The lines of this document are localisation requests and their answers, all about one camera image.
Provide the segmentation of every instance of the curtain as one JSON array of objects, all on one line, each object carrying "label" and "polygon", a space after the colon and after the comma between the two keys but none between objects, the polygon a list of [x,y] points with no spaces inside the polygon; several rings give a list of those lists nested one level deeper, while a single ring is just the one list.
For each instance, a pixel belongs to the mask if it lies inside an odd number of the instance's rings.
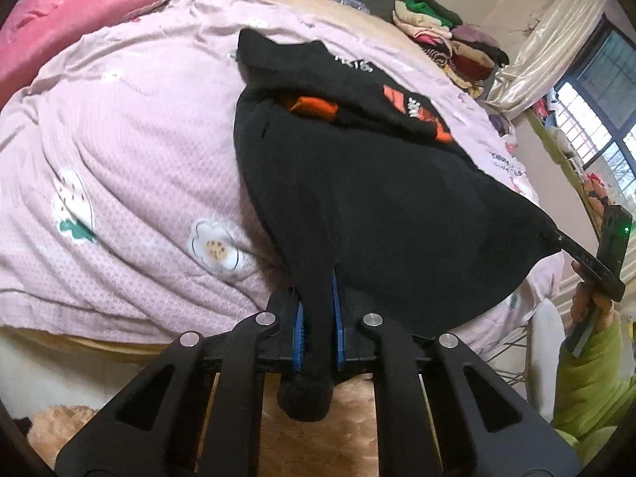
[{"label": "curtain", "polygon": [[516,60],[495,76],[487,102],[513,119],[545,95],[598,25],[607,0],[555,0]]}]

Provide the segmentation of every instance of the stuffed toy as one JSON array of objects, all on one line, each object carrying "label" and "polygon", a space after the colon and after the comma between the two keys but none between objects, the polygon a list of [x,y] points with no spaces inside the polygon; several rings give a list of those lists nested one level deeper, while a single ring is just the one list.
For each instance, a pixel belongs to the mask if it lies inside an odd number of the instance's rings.
[{"label": "stuffed toy", "polygon": [[596,174],[588,174],[588,178],[583,183],[583,190],[588,197],[589,205],[592,208],[594,224],[598,229],[603,225],[603,213],[605,207],[614,204],[607,196],[605,185]]},{"label": "stuffed toy", "polygon": [[[373,382],[359,375],[338,385],[327,417],[317,423],[290,420],[278,407],[280,378],[268,375],[263,393],[260,477],[376,477],[378,447]],[[62,447],[96,410],[49,407],[33,418],[27,439],[51,468]]]}]

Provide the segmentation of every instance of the stack of clothes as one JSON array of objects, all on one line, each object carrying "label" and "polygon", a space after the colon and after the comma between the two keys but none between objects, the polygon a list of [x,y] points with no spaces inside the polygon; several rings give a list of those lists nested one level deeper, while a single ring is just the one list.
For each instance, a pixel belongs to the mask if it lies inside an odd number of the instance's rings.
[{"label": "stack of clothes", "polygon": [[397,0],[393,22],[473,98],[481,97],[498,66],[510,63],[497,40],[464,25],[460,16],[435,0]]}]

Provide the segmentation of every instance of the green clothing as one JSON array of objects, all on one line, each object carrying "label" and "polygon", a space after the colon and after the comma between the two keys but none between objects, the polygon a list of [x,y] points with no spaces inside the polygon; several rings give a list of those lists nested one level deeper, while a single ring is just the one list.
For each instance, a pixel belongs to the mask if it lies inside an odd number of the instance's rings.
[{"label": "green clothing", "polygon": [[419,12],[420,14],[426,14],[428,16],[436,17],[441,21],[441,24],[445,27],[452,28],[455,24],[446,19],[445,17],[440,16],[437,12],[433,10],[433,8],[426,2],[416,2],[415,0],[406,0],[405,1],[406,8],[411,12]]},{"label": "green clothing", "polygon": [[580,358],[561,347],[552,426],[587,464],[616,430],[636,397],[636,377],[621,380],[621,321],[594,333]]}]

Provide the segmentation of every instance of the pink comforter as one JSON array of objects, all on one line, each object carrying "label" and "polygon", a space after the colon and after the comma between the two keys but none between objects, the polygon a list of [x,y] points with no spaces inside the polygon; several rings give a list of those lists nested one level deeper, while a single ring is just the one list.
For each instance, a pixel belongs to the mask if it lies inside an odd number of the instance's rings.
[{"label": "pink comforter", "polygon": [[0,109],[39,69],[82,35],[119,23],[157,0],[25,0],[0,29]]}]

